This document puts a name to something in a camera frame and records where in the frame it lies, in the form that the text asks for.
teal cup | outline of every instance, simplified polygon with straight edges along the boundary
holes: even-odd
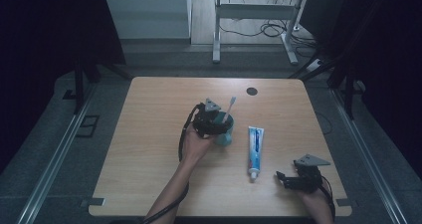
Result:
[[[225,112],[219,112],[218,115],[214,118],[214,123],[221,123],[225,114]],[[230,127],[227,132],[221,133],[216,137],[214,141],[215,144],[227,146],[232,143],[232,131],[235,121],[233,120],[231,115],[227,117],[226,121],[230,123]]]

human arm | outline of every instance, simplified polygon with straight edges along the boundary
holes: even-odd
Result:
[[[192,124],[187,127],[183,143],[182,160],[167,185],[152,204],[152,207],[146,214],[145,219],[161,211],[183,193],[196,165],[206,154],[208,148],[214,142],[214,138],[214,136],[210,136],[206,139],[201,138],[193,128]],[[178,205],[153,223],[173,223],[177,214],[177,209]]]

black hole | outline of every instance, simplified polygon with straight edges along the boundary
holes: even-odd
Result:
[[[257,89],[255,89],[255,88],[247,88],[247,89],[246,89],[246,93],[247,93],[249,96],[255,96],[255,95],[258,93],[258,91],[257,91]]]

table top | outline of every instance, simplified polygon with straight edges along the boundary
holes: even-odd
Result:
[[[247,88],[258,93],[250,96]],[[307,153],[331,163],[319,170],[330,182],[334,199],[347,198],[301,81],[135,78],[93,195],[105,203],[90,206],[90,213],[146,215],[177,167],[180,133],[194,106],[209,98],[226,111],[233,96],[233,142],[212,146],[201,160],[178,216],[306,216],[296,194],[285,189],[275,173],[296,176],[293,160]],[[265,130],[255,183],[248,174],[250,125]],[[350,213],[350,206],[336,206],[337,216]]]

toothpaste tube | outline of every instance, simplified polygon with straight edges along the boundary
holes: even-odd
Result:
[[[261,170],[261,148],[263,145],[264,129],[249,126],[249,173],[252,181],[257,179]]]

